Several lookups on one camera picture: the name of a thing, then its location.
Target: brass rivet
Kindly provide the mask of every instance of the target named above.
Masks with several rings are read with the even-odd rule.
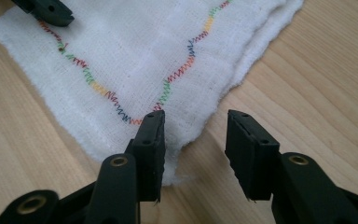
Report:
[[[17,212],[21,215],[27,215],[35,212],[37,209],[45,205],[47,199],[43,195],[34,195],[29,197],[27,200],[22,202],[19,207],[17,207]]]
[[[301,156],[291,156],[289,161],[297,165],[308,165],[308,160]]]
[[[126,157],[116,157],[110,161],[112,166],[123,166],[127,164],[129,160]]]

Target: layered fabric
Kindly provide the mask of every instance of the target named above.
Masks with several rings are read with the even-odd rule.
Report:
[[[302,0],[67,0],[68,27],[18,7],[0,43],[56,120],[102,161],[122,153],[149,112],[166,113],[164,184],[219,100],[241,83]]]

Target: clamp jaw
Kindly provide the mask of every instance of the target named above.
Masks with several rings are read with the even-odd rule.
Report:
[[[35,190],[13,201],[0,224],[140,223],[140,202],[159,202],[164,172],[164,111],[146,115],[126,151],[106,158],[97,180],[59,199]]]
[[[248,199],[273,194],[277,224],[358,224],[358,195],[338,188],[312,158],[279,146],[252,116],[228,111],[225,152]]]
[[[75,18],[60,0],[12,0],[25,13],[54,26],[68,26]]]

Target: colorful thread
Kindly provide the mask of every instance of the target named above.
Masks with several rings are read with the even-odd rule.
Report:
[[[211,9],[209,12],[208,20],[205,22],[202,33],[192,38],[191,40],[188,40],[189,45],[187,45],[187,49],[188,49],[187,60],[175,72],[173,72],[172,74],[167,76],[166,79],[163,80],[163,92],[161,96],[158,98],[158,101],[153,106],[153,111],[161,110],[162,106],[168,101],[172,93],[171,83],[173,83],[176,79],[184,75],[186,70],[190,68],[195,62],[196,52],[194,51],[194,44],[200,42],[209,34],[208,32],[211,30],[211,27],[213,25],[214,15],[216,14],[216,12],[222,10],[231,2],[232,0],[227,0],[224,3],[222,3],[219,7],[215,7]],[[114,103],[117,114],[121,116],[121,119],[124,122],[127,122],[132,125],[140,125],[142,123],[142,119],[133,119],[128,115],[128,113],[124,110],[124,108],[121,106],[120,102],[118,101],[117,94],[114,91],[109,91],[107,88],[105,88],[103,85],[99,84],[95,80],[86,61],[77,58],[74,54],[66,53],[66,47],[68,46],[68,43],[63,44],[62,38],[57,33],[55,33],[50,28],[48,28],[48,26],[43,21],[38,21],[38,23],[45,32],[55,37],[57,41],[58,51],[62,55],[64,55],[66,59],[72,61],[75,66],[83,68],[82,72],[84,78],[86,79],[87,84],[90,85],[95,91],[100,93],[101,96],[106,97],[108,100]]]

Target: wood grain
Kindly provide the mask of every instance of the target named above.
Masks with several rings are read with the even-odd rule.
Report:
[[[12,6],[0,1],[0,16]],[[224,155],[229,109],[252,114],[281,152],[311,156],[358,194],[358,0],[305,2],[184,148],[185,181],[163,188],[160,204],[142,204],[143,223],[274,223],[270,202],[246,200]],[[98,171],[0,45],[0,213],[34,189],[68,195]]]

